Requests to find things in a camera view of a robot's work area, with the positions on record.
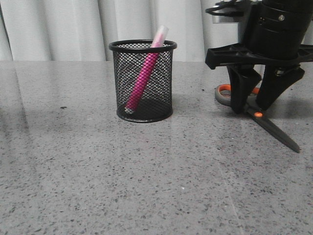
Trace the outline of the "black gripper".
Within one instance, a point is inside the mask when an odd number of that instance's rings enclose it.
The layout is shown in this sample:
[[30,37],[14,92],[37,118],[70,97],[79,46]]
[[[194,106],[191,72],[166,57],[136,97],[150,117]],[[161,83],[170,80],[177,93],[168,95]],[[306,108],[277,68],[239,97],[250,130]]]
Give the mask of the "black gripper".
[[268,109],[291,85],[300,80],[305,71],[300,63],[313,60],[313,46],[301,45],[292,59],[272,59],[253,53],[240,43],[207,50],[205,63],[214,70],[227,66],[231,85],[230,107],[236,114],[244,110],[247,97],[261,81],[254,65],[266,65],[256,103],[261,109]]

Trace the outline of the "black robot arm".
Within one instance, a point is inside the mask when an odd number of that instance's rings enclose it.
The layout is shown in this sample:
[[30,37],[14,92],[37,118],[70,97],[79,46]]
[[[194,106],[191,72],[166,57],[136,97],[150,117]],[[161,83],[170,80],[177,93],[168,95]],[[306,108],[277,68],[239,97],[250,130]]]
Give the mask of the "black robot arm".
[[252,3],[239,43],[207,51],[206,64],[226,66],[231,84],[230,106],[241,113],[258,83],[256,104],[267,110],[313,60],[313,47],[303,45],[313,19],[311,0],[262,0]]

